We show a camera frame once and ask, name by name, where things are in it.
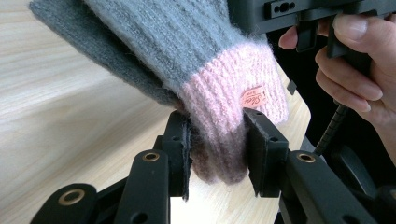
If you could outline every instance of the fingernail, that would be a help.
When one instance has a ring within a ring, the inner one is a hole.
[[[376,101],[382,98],[383,93],[381,89],[374,87],[369,84],[362,84],[359,86],[359,92],[361,96],[367,98],[368,100]]]
[[[332,25],[337,34],[356,41],[366,33],[368,21],[363,16],[340,14]]]
[[[370,111],[371,111],[371,107],[370,107],[370,105],[367,103],[366,107],[365,107],[361,112],[363,112],[363,113],[368,113],[368,112],[370,112]]]

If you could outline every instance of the knitted sleeve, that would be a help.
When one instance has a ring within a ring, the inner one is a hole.
[[[205,0],[85,1],[183,101],[206,148],[191,154],[195,172],[240,182],[248,172],[243,106],[273,123],[288,116],[268,44],[241,35]]]
[[[177,96],[163,87],[156,75],[101,23],[83,1],[35,0],[29,8],[51,30],[112,75],[159,104],[182,108]]]

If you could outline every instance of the brass insert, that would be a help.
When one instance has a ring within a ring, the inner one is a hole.
[[[84,195],[85,191],[82,189],[70,189],[59,198],[58,203],[63,206],[69,206],[81,201]]]
[[[150,152],[143,156],[143,161],[156,161],[160,158],[160,154]]]
[[[305,153],[300,153],[300,154],[298,154],[298,155],[297,155],[297,158],[298,158],[300,161],[304,161],[304,162],[314,162],[314,161],[316,160],[315,157],[310,156],[310,155],[305,154]]]

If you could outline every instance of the pink label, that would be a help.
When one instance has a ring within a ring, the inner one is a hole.
[[[260,105],[265,105],[266,103],[267,98],[265,97],[264,87],[257,87],[249,91],[245,91],[241,100],[242,107],[252,109]]]

